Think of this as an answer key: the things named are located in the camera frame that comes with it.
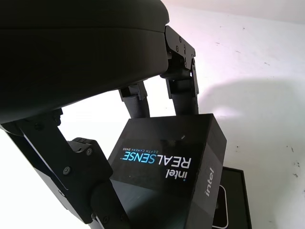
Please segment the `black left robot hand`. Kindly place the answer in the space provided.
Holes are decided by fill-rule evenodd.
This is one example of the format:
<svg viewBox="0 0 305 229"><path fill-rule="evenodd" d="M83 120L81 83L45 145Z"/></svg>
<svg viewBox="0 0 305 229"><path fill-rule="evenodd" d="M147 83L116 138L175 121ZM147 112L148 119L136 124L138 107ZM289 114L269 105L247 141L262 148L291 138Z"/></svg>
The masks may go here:
<svg viewBox="0 0 305 229"><path fill-rule="evenodd" d="M57 199L92 229L128 229L112 169L94 141L66 141L62 108L118 90L149 117L143 82L166 80L177 115L198 113L195 50L160 0L3 0L0 127Z"/></svg>

